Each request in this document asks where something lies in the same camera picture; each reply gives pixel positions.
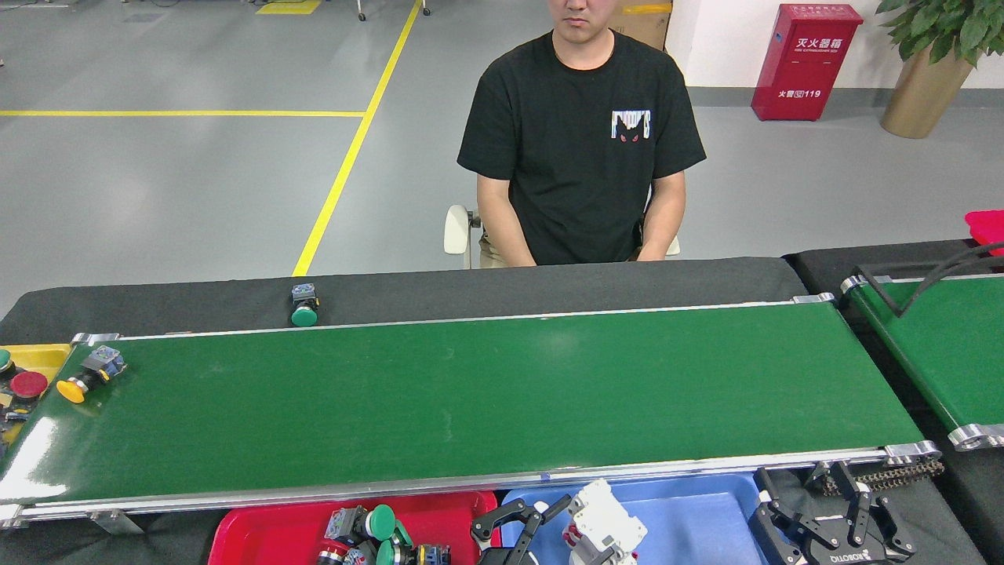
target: blue bin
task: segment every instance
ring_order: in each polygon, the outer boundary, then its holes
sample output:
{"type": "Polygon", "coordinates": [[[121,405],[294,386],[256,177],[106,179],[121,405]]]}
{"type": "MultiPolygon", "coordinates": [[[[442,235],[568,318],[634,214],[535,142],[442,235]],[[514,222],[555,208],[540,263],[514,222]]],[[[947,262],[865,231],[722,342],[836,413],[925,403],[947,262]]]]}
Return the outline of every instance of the blue bin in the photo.
{"type": "MultiPolygon", "coordinates": [[[[553,504],[584,486],[512,491],[503,504],[515,499],[553,504]]],[[[768,565],[746,523],[758,504],[752,475],[611,482],[610,488],[628,514],[649,530],[636,550],[639,565],[768,565]]],[[[561,531],[570,521],[562,512],[537,530],[530,551],[540,565],[568,565],[570,550],[561,531]]],[[[502,526],[502,544],[511,547],[522,530],[519,522],[502,526]]]]}

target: yellow floor line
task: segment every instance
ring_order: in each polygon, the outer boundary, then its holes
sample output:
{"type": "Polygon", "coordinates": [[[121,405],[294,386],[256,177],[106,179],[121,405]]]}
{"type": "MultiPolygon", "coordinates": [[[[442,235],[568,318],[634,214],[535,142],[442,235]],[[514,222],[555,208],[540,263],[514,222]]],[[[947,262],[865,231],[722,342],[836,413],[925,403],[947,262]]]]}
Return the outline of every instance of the yellow floor line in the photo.
{"type": "Polygon", "coordinates": [[[284,109],[164,109],[164,110],[55,110],[0,109],[0,115],[42,117],[178,117],[197,115],[247,115],[278,117],[362,117],[364,111],[322,111],[284,109]]]}
{"type": "Polygon", "coordinates": [[[320,0],[284,0],[270,2],[261,7],[256,14],[309,16],[320,6],[320,0]]]}
{"type": "Polygon", "coordinates": [[[358,128],[355,129],[355,136],[352,137],[352,143],[348,146],[348,153],[341,162],[338,176],[334,178],[334,184],[331,185],[331,190],[324,200],[324,205],[320,209],[317,221],[314,222],[313,229],[310,230],[310,235],[303,246],[300,258],[296,261],[296,267],[293,268],[293,276],[304,276],[310,268],[310,263],[317,252],[317,246],[320,245],[320,240],[324,237],[324,230],[327,229],[327,224],[331,220],[331,214],[334,213],[334,207],[338,203],[342,189],[345,187],[345,181],[348,180],[348,174],[352,171],[352,165],[355,164],[355,158],[359,154],[362,139],[365,138],[366,131],[369,130],[369,123],[373,120],[373,114],[376,113],[376,107],[380,105],[381,98],[384,97],[384,90],[387,89],[387,84],[391,81],[391,74],[394,73],[394,67],[398,64],[398,58],[401,57],[401,51],[405,48],[405,41],[408,40],[408,35],[412,32],[412,25],[415,23],[415,18],[418,16],[419,8],[421,7],[422,0],[417,0],[415,7],[412,8],[412,13],[408,16],[408,21],[405,22],[405,28],[401,30],[401,35],[398,37],[398,44],[395,45],[394,52],[391,53],[391,59],[387,61],[384,74],[381,75],[380,82],[376,83],[376,90],[373,92],[372,97],[369,98],[369,105],[366,106],[362,121],[359,123],[358,128]]]}

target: man's hand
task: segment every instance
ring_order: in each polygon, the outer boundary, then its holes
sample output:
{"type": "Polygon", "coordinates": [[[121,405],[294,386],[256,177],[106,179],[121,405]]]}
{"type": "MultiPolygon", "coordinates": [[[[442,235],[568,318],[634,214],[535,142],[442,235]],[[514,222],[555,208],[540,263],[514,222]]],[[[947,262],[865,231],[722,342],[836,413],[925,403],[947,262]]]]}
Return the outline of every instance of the man's hand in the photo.
{"type": "Polygon", "coordinates": [[[642,250],[638,254],[638,260],[658,261],[666,258],[666,251],[680,231],[686,206],[687,182],[683,171],[652,182],[652,202],[645,214],[642,250]]]}
{"type": "Polygon", "coordinates": [[[478,213],[492,244],[509,266],[536,266],[509,202],[509,181],[478,175],[478,213]]]}

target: red fire extinguisher cabinet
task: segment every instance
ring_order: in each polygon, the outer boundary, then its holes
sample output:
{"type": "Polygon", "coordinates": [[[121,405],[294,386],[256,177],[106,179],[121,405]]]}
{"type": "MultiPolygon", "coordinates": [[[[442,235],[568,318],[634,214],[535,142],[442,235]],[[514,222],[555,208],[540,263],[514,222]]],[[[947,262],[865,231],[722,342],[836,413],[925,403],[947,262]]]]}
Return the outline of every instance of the red fire extinguisher cabinet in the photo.
{"type": "Polygon", "coordinates": [[[848,4],[781,4],[753,95],[760,119],[818,119],[864,20],[848,4]]]}

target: yellow bin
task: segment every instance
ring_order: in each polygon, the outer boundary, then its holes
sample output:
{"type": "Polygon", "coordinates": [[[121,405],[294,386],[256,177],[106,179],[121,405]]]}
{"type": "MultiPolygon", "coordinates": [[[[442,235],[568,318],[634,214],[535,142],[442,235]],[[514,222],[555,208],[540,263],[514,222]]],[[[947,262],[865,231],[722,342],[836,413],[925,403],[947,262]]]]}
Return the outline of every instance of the yellow bin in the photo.
{"type": "MultiPolygon", "coordinates": [[[[27,371],[35,371],[45,375],[50,384],[72,350],[67,344],[0,345],[0,349],[10,353],[10,358],[15,365],[27,371]]],[[[17,435],[21,433],[22,426],[22,422],[18,422],[11,430],[5,432],[3,443],[10,446],[17,435]]]]}

